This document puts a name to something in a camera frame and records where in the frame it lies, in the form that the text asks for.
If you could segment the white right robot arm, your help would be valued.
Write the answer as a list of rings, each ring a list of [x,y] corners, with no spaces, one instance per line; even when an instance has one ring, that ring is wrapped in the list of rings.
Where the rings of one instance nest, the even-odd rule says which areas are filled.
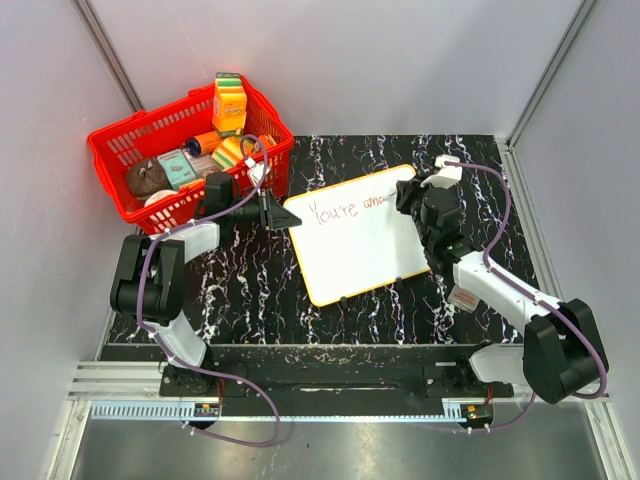
[[[475,351],[454,373],[460,392],[476,396],[496,382],[522,385],[549,404],[586,398],[592,383],[599,385],[594,397],[604,393],[608,360],[584,301],[562,301],[495,263],[463,234],[458,201],[434,176],[398,181],[396,209],[411,218],[431,270],[451,284],[449,301],[459,307],[481,301],[522,335],[520,344]]]

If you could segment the yellow framed whiteboard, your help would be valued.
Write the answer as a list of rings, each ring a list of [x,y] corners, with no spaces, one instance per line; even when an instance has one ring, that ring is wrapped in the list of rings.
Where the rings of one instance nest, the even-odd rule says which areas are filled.
[[[412,219],[380,196],[416,170],[403,164],[288,198],[290,228],[311,303],[323,307],[429,271]]]

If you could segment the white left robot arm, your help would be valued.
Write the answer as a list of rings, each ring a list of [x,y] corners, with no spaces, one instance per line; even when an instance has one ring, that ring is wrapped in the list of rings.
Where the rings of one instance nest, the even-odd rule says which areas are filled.
[[[214,389],[217,373],[206,343],[183,310],[186,266],[217,250],[237,224],[281,230],[298,227],[302,220],[280,205],[271,191],[254,189],[243,197],[230,174],[211,174],[193,219],[167,233],[125,238],[111,287],[112,309],[136,320],[169,363],[184,369],[182,384],[199,396]]]

